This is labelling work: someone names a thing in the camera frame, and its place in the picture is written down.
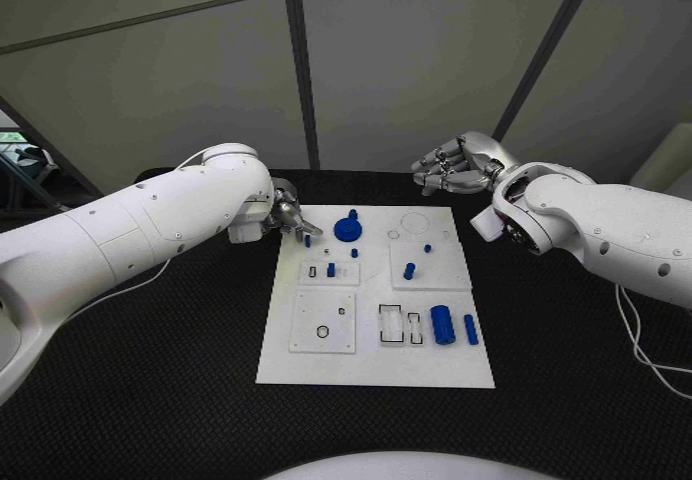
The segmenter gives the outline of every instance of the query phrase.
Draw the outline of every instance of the blue object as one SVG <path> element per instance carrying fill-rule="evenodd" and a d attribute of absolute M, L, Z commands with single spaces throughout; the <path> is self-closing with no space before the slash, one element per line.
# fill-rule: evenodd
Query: blue object
<path fill-rule="evenodd" d="M 473 324 L 473 315 L 464 315 L 466 336 L 472 345 L 479 344 L 479 337 L 476 335 L 476 325 Z"/>
<path fill-rule="evenodd" d="M 414 278 L 415 263 L 407 263 L 407 270 L 404 271 L 404 278 L 411 280 Z"/>
<path fill-rule="evenodd" d="M 430 309 L 433 316 L 433 330 L 435 331 L 435 343 L 450 345 L 457 341 L 454 336 L 454 326 L 451 325 L 450 307 L 438 305 Z"/>
<path fill-rule="evenodd" d="M 335 236 L 342 242 L 353 242 L 361 238 L 363 227 L 358 221 L 358 212 L 350 210 L 349 216 L 335 224 Z"/>

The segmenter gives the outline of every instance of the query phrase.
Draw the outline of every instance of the white cable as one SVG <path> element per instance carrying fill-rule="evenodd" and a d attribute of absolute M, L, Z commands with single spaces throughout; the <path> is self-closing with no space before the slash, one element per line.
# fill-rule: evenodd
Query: white cable
<path fill-rule="evenodd" d="M 176 168 L 175 170 L 180 170 L 186 165 L 188 163 L 193 160 L 193 158 L 198 156 L 198 155 L 202 155 L 208 150 L 211 150 L 212 148 L 216 148 L 216 147 L 221 147 L 224 144 L 219 143 L 218 145 L 213 145 L 212 147 L 206 147 L 203 150 L 201 150 Z"/>
<path fill-rule="evenodd" d="M 104 302 L 105 300 L 108 300 L 110 298 L 113 297 L 117 297 L 118 295 L 123 295 L 123 293 L 127 293 L 127 292 L 131 292 L 133 290 L 136 290 L 137 288 L 143 287 L 144 285 L 147 285 L 149 283 L 151 283 L 160 276 L 162 276 L 162 273 L 163 271 L 166 270 L 166 267 L 169 266 L 169 263 L 170 263 L 170 259 L 166 261 L 166 263 L 163 264 L 163 268 L 159 270 L 159 273 L 146 281 L 146 282 L 141 282 L 140 284 L 137 284 L 134 287 L 130 287 L 130 288 L 126 288 L 124 290 L 121 290 L 120 292 L 115 292 L 115 293 L 111 293 L 110 295 L 107 295 L 104 298 L 100 298 L 94 303 L 89 303 L 89 305 L 87 305 L 81 310 L 78 310 L 69 317 L 68 319 L 65 320 L 66 322 L 69 320 L 72 320 L 78 315 L 81 315 L 91 307 L 97 306 L 101 302 Z"/>
<path fill-rule="evenodd" d="M 632 333 L 632 327 L 630 327 L 630 323 L 627 321 L 627 315 L 624 314 L 624 310 L 623 310 L 623 304 L 620 302 L 620 292 L 621 294 L 624 295 L 624 298 L 627 300 L 627 303 L 630 305 L 630 308 L 632 308 L 632 311 L 634 313 L 634 320 L 636 320 L 636 323 L 637 323 L 637 333 L 636 335 Z M 688 398 L 689 400 L 692 400 L 692 395 L 688 395 L 686 393 L 681 392 L 672 385 L 670 383 L 668 382 L 668 380 L 663 378 L 663 375 L 662 373 L 659 372 L 659 368 L 662 370 L 672 370 L 672 371 L 676 371 L 676 372 L 682 372 L 682 373 L 692 373 L 692 370 L 686 369 L 686 368 L 679 368 L 679 367 L 673 367 L 670 365 L 662 365 L 662 364 L 658 364 L 658 363 L 653 363 L 652 360 L 649 359 L 645 351 L 642 350 L 642 347 L 639 346 L 639 339 L 642 337 L 642 318 L 639 316 L 639 311 L 637 311 L 637 308 L 634 307 L 634 304 L 632 303 L 632 300 L 630 300 L 630 296 L 627 295 L 627 292 L 624 290 L 624 288 L 620 286 L 620 285 L 616 285 L 616 302 L 617 302 L 617 309 L 620 310 L 620 316 L 623 318 L 623 322 L 624 322 L 624 327 L 627 328 L 627 333 L 630 335 L 630 340 L 632 340 L 632 345 L 633 345 L 633 351 L 634 351 L 634 358 L 646 365 L 652 368 L 653 370 L 653 373 L 656 374 L 656 376 L 659 377 L 659 380 L 660 382 L 663 383 L 663 385 L 669 388 L 669 390 L 676 394 L 679 395 L 681 397 L 683 398 Z"/>

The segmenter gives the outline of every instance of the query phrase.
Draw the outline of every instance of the black table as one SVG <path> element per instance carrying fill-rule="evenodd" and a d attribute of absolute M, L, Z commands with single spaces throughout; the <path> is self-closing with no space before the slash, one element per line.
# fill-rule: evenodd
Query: black table
<path fill-rule="evenodd" d="M 567 252 L 483 242 L 469 220 L 489 194 L 421 197 L 404 174 L 273 173 L 304 204 L 453 207 L 496 390 L 255 385 L 280 238 L 231 245 L 224 232 L 59 330 L 0 408 L 0 479 L 262 478 L 369 450 L 692 478 L 692 401 L 633 359 L 613 286 Z M 691 364 L 686 312 L 633 297 L 652 358 Z"/>

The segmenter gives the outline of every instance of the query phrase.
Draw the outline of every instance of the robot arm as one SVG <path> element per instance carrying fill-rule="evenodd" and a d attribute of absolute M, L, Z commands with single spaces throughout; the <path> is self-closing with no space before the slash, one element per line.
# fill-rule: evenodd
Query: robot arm
<path fill-rule="evenodd" d="M 77 309 L 228 229 L 232 243 L 273 229 L 320 235 L 296 188 L 252 148 L 209 149 L 186 166 L 0 235 L 0 404 Z"/>
<path fill-rule="evenodd" d="M 591 273 L 692 308 L 692 202 L 627 185 L 597 185 L 555 164 L 521 165 L 477 132 L 428 153 L 412 170 L 424 195 L 435 189 L 493 191 L 492 205 L 472 220 L 486 241 L 506 232 L 536 255 L 562 248 Z"/>

